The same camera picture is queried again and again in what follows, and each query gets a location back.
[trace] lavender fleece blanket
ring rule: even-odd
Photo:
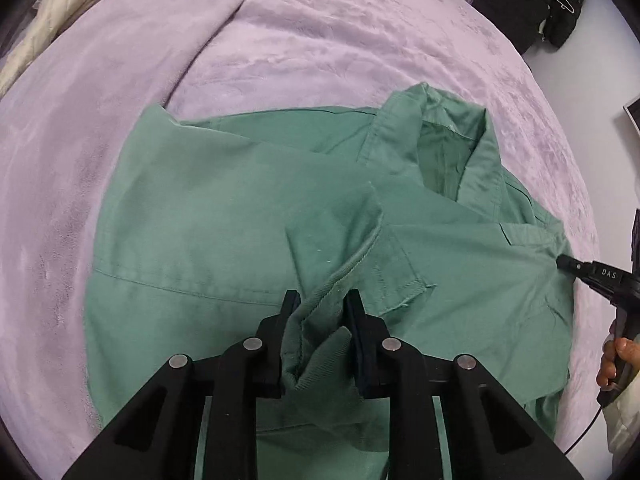
[[[143,108],[199,118],[378,106],[421,81],[488,108],[505,167],[563,220],[575,255],[596,258],[558,120],[509,41],[463,0],[103,0],[33,63],[0,101],[0,416],[43,480],[98,431],[84,286],[100,202]],[[599,301],[577,287],[561,447],[596,409]]]

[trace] metal rivet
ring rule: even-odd
[[[461,355],[458,358],[458,366],[460,368],[464,368],[465,370],[473,370],[476,367],[476,360],[473,359],[470,355]]]
[[[396,350],[399,350],[401,346],[402,346],[402,343],[395,337],[387,337],[382,342],[382,348],[384,348],[385,350],[389,350],[391,352],[395,352]]]
[[[171,368],[182,368],[189,362],[189,358],[184,354],[176,354],[169,359],[169,366]]]
[[[250,337],[249,339],[245,339],[244,343],[242,343],[247,350],[257,350],[262,347],[262,339],[259,337]]]

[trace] white floor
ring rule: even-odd
[[[524,58],[584,177],[601,260],[630,270],[631,228],[640,206],[640,136],[622,107],[640,95],[640,42],[610,0],[586,0],[574,33],[560,50],[533,48]],[[613,315],[613,309],[603,313],[603,338]],[[571,459],[586,480],[609,475],[602,418]]]

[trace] green shirt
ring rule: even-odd
[[[569,250],[561,223],[501,166],[484,108],[426,84],[380,109],[178,122],[153,106],[98,221],[90,393],[108,422],[171,355],[222,353],[295,288],[286,395],[258,401],[260,478],[377,479],[388,402],[359,397],[340,326],[358,288],[393,336],[475,355],[552,434],[573,313],[555,258]]]

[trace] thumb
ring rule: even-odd
[[[622,358],[623,361],[626,361],[630,365],[635,368],[635,370],[640,370],[640,345],[634,343],[633,341],[627,339],[626,337],[621,337],[616,339],[616,352]]]

